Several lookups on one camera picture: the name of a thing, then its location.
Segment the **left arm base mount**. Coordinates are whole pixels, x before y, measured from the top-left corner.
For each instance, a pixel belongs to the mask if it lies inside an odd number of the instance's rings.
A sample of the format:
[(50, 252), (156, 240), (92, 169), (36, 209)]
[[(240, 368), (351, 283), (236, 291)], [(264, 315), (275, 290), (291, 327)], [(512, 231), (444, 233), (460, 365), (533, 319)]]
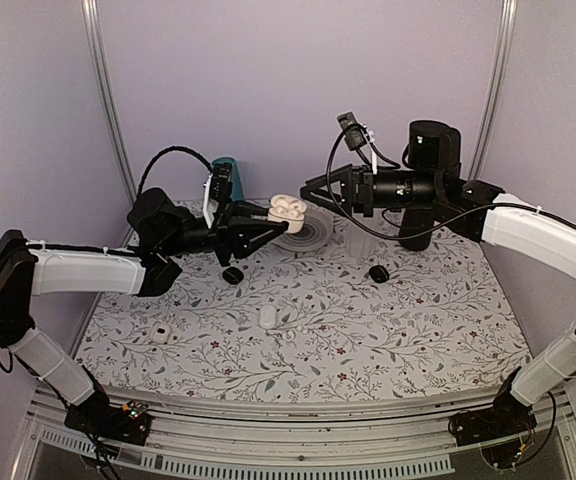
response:
[(64, 424), (91, 437), (144, 446), (153, 420), (148, 409), (135, 400), (112, 406), (106, 393), (97, 391), (80, 405), (69, 405)]

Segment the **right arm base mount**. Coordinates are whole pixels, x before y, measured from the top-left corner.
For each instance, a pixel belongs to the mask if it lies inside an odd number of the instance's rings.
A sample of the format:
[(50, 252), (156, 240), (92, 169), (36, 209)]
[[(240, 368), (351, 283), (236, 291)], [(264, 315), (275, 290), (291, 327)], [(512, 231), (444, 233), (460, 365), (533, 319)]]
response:
[(458, 412), (448, 421), (448, 431), (458, 446), (515, 435), (515, 439), (508, 443), (482, 450), (484, 461), (499, 470), (512, 469), (520, 463), (537, 426), (532, 408), (515, 399), (510, 391), (510, 385), (503, 385), (491, 406)]

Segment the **beige earbud charging case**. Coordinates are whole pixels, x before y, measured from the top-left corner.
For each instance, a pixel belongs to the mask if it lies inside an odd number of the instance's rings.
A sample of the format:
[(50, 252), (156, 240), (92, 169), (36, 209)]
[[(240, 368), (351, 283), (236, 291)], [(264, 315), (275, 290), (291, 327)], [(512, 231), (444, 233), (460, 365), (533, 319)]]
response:
[(301, 231), (305, 223), (307, 205), (299, 198), (277, 194), (270, 199), (267, 219), (273, 222), (286, 222), (287, 233), (296, 234)]

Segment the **black earbud case gold trim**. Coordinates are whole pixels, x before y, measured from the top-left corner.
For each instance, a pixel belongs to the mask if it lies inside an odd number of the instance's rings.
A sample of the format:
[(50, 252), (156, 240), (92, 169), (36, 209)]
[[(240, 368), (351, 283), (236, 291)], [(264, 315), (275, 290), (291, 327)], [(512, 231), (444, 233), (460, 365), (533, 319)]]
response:
[(390, 274), (383, 265), (371, 266), (368, 271), (369, 277), (376, 283), (381, 284), (389, 280)]

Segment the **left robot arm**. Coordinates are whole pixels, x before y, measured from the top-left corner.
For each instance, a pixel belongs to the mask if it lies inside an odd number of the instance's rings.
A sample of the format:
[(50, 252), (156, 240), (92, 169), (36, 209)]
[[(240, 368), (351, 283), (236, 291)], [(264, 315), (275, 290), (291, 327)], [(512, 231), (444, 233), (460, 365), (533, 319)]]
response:
[(301, 210), (264, 209), (230, 198), (206, 199), (203, 215), (196, 217), (162, 189), (151, 188), (127, 216), (138, 236), (133, 248), (50, 246), (9, 230), (0, 238), (0, 350), (56, 390), (94, 433), (109, 433), (117, 423), (114, 408), (93, 376), (37, 326), (32, 298), (63, 292), (158, 297), (181, 273), (177, 258), (213, 252), (228, 266), (298, 231), (303, 219)]

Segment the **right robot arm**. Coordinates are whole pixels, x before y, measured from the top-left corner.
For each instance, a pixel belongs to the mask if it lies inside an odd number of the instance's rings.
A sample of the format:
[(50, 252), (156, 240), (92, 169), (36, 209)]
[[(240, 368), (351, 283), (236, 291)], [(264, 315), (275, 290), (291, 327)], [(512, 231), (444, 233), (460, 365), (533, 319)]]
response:
[[(447, 228), (477, 243), (521, 253), (576, 280), (576, 224), (520, 201), (504, 189), (461, 178), (461, 134), (445, 123), (416, 120), (400, 163), (382, 155), (310, 179), (300, 195), (354, 221), (377, 209), (404, 213), (394, 241), (410, 251), (429, 246)], [(516, 370), (486, 412), (485, 427), (505, 436), (544, 394), (576, 375), (576, 326)]]

